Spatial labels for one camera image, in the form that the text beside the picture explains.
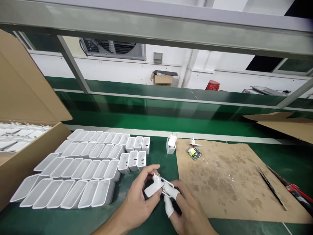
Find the red container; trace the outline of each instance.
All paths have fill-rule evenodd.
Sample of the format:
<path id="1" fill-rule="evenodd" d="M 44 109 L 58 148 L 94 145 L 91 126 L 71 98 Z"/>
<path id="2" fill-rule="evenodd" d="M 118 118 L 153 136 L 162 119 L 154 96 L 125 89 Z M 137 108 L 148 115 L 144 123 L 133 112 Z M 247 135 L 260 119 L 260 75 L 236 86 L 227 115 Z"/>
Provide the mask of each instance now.
<path id="1" fill-rule="evenodd" d="M 208 85 L 206 86 L 206 90 L 218 90 L 219 83 L 213 80 L 210 80 Z"/>

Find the window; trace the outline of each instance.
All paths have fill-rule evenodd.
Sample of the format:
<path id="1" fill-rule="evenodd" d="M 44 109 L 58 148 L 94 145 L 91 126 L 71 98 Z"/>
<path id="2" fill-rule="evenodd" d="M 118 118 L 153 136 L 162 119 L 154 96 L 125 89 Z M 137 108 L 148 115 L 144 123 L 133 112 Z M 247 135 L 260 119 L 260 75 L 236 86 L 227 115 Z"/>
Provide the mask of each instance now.
<path id="1" fill-rule="evenodd" d="M 273 70 L 274 73 L 308 75 L 313 71 L 313 61 L 283 59 Z"/>
<path id="2" fill-rule="evenodd" d="M 80 38 L 80 45 L 87 56 L 146 60 L 145 45 L 140 43 Z"/>
<path id="3" fill-rule="evenodd" d="M 313 19 L 309 3 L 310 1 L 294 0 L 285 16 Z M 246 70 L 312 76 L 313 62 L 256 55 Z"/>
<path id="4" fill-rule="evenodd" d="M 59 49 L 56 47 L 49 34 L 19 31 L 7 32 L 17 37 L 24 47 L 29 50 L 59 52 Z"/>

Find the red-handled tool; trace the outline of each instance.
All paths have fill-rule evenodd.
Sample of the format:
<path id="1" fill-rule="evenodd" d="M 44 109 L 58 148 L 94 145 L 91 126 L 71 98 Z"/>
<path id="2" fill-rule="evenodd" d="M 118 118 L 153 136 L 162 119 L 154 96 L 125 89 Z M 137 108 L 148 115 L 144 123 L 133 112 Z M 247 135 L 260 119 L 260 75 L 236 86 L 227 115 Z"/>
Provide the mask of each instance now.
<path id="1" fill-rule="evenodd" d="M 284 177 L 282 177 L 280 174 L 275 172 L 272 168 L 267 166 L 269 170 L 282 182 L 282 184 L 287 188 L 287 190 L 300 202 L 300 204 L 309 212 L 311 215 L 313 215 L 313 207 L 306 201 L 313 203 L 313 200 L 300 191 L 299 187 L 295 184 L 292 184 L 288 182 Z"/>

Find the small cardboard box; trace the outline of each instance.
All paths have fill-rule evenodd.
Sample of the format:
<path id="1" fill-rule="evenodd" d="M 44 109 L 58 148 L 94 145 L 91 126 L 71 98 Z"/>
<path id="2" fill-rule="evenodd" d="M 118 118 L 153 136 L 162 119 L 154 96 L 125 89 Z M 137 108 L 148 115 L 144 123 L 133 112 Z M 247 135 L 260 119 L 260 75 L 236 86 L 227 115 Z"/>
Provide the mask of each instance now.
<path id="1" fill-rule="evenodd" d="M 177 73 L 154 70 L 151 74 L 150 80 L 153 80 L 155 86 L 171 86 L 173 83 L 173 76 L 177 76 Z"/>
<path id="2" fill-rule="evenodd" d="M 313 144 L 313 120 L 303 117 L 287 118 L 290 112 L 244 115 L 258 124 Z"/>
<path id="3" fill-rule="evenodd" d="M 72 116 L 17 38 L 0 30 L 0 122 L 53 127 L 17 153 L 0 152 L 0 211 L 21 182 L 70 135 Z"/>

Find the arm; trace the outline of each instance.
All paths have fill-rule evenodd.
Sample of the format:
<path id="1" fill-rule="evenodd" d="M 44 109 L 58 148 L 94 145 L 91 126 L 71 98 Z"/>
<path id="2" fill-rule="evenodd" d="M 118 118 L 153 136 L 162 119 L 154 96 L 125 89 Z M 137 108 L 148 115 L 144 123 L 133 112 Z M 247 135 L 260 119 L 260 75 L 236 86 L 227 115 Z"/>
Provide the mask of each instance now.
<path id="1" fill-rule="evenodd" d="M 128 194 L 117 211 L 93 235 L 122 235 L 140 226 L 151 215 L 153 209 L 160 201 L 162 189 L 159 189 L 145 201 L 142 190 L 147 180 L 152 179 L 153 171 L 160 165 L 145 167 L 132 183 Z"/>

